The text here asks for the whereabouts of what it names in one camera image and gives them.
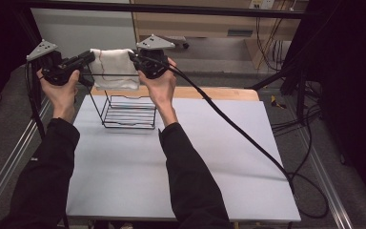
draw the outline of white table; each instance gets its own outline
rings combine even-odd
[[[95,96],[102,107],[104,96]],[[215,100],[238,126],[281,163],[262,102]],[[219,185],[231,221],[300,221],[290,186],[250,142],[203,99],[175,98],[179,122]],[[74,122],[75,151],[67,214],[86,219],[174,220],[165,156],[157,129],[106,129],[86,97]]]

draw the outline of floor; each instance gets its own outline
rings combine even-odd
[[[244,88],[253,85],[261,79],[275,73],[264,66],[255,70],[251,57],[246,51],[243,39],[211,39],[211,38],[188,38],[190,47],[185,50],[177,47],[169,50],[166,54],[171,57],[181,69],[199,86]],[[283,44],[283,56],[290,44]],[[24,70],[20,67],[13,71],[10,82],[2,92],[0,101],[0,171],[6,166],[11,157],[12,149],[16,146],[23,132],[27,129],[30,121],[30,108],[24,88]],[[279,87],[282,81],[268,85],[258,92],[260,100],[265,103],[269,120],[272,124],[284,123],[294,120],[292,106],[295,97],[282,96]],[[178,79],[178,85],[187,85]],[[311,84],[311,88],[319,90],[319,85]],[[316,98],[307,98],[306,105],[312,107]],[[297,129],[289,133],[286,130],[276,132],[276,144],[281,154],[284,167],[293,171],[307,151],[308,132],[306,128]],[[301,215],[302,221],[294,223],[294,228],[366,228],[366,189],[353,167],[342,165],[340,154],[327,130],[324,117],[317,116],[311,123],[313,137],[313,150],[338,195],[341,206],[344,209],[348,225],[340,225],[338,215],[331,207],[328,215],[322,219],[312,219]],[[13,175],[7,180],[7,185],[1,187],[0,195],[0,218],[8,212],[10,194],[16,181],[17,175],[25,164],[25,159],[38,145],[38,134],[29,139],[30,145],[27,150],[23,149],[22,156],[17,158],[17,165],[13,168]],[[322,187],[315,169],[316,158],[311,157],[300,173],[311,179],[315,184]],[[312,215],[320,215],[325,210],[325,203],[320,193],[303,179],[295,181],[298,190],[296,199],[300,209]],[[71,220],[72,228],[87,228],[87,220]],[[283,223],[267,222],[241,222],[240,228],[287,228]]]

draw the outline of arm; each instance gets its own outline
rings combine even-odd
[[[41,79],[43,91],[54,108],[53,119],[17,180],[10,213],[0,221],[0,228],[56,228],[65,216],[74,150],[79,140],[79,132],[70,124],[78,76],[78,72],[73,73],[69,83],[61,87]]]
[[[173,108],[174,75],[170,71],[156,79],[139,75],[166,127],[159,138],[167,158],[171,203],[180,228],[232,228],[218,185],[178,123]]]

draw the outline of electrical outlet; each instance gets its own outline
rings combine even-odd
[[[260,5],[260,8],[263,10],[271,10],[274,2],[275,0],[263,0],[263,3]]]
[[[252,0],[249,9],[261,9],[261,5],[263,5],[263,1],[266,0]]]

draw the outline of white towel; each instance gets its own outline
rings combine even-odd
[[[98,90],[138,90],[139,78],[128,52],[131,50],[101,51],[91,49],[96,57],[89,64]]]

